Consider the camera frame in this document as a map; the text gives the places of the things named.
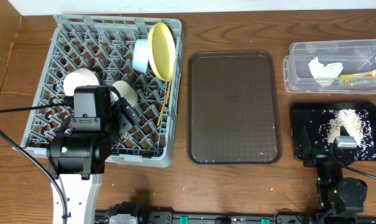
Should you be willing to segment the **white plastic cup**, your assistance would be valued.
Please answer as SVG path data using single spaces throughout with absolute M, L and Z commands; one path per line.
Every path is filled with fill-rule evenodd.
M 138 103 L 139 96 L 130 84 L 125 81 L 119 80 L 112 84 L 119 95 L 128 102 L 132 107 Z

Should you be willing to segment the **green snack wrapper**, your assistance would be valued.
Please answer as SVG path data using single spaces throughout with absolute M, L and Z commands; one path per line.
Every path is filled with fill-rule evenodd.
M 364 85 L 376 80 L 376 69 L 369 72 L 341 74 L 338 84 L 340 86 Z

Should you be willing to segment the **white napkin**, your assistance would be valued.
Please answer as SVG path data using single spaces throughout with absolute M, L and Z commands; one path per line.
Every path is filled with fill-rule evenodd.
M 323 87 L 330 86 L 339 77 L 344 68 L 341 62 L 324 65 L 319 62 L 317 57 L 312 59 L 308 66 L 315 81 Z

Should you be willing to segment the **light blue bowl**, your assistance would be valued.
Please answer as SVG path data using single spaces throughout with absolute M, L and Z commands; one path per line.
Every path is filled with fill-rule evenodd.
M 134 45 L 132 68 L 140 73 L 149 72 L 149 47 L 147 39 L 137 39 Z

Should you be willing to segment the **pink bowl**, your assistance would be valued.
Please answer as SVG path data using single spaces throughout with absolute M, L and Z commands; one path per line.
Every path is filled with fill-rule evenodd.
M 63 89 L 66 96 L 73 96 L 76 87 L 87 85 L 99 85 L 99 79 L 91 70 L 79 68 L 65 77 Z

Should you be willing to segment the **yellow plate with crumbs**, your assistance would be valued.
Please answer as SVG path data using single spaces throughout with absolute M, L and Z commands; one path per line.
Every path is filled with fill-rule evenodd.
M 169 82 L 173 77 L 176 48 L 170 29 L 163 22 L 156 23 L 148 34 L 149 64 L 159 79 Z

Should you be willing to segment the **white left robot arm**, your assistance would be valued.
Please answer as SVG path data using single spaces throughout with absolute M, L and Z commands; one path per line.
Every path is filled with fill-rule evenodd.
M 75 88 L 73 110 L 47 148 L 47 168 L 1 130 L 0 137 L 50 180 L 54 223 L 94 223 L 106 159 L 138 118 L 114 86 Z

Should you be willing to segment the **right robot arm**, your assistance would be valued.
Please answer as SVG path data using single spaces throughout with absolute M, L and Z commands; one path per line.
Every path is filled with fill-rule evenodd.
M 354 162 L 354 154 L 359 147 L 345 127 L 339 128 L 339 135 L 334 138 L 327 154 L 313 153 L 308 132 L 306 127 L 303 127 L 299 148 L 308 153 L 303 165 L 317 169 L 316 188 L 322 206 L 322 210 L 306 215 L 302 223 L 376 223 L 376 218 L 358 217 L 358 214 L 364 211 L 368 185 L 363 180 L 343 176 L 343 168 L 370 176 L 349 167 L 349 164 Z

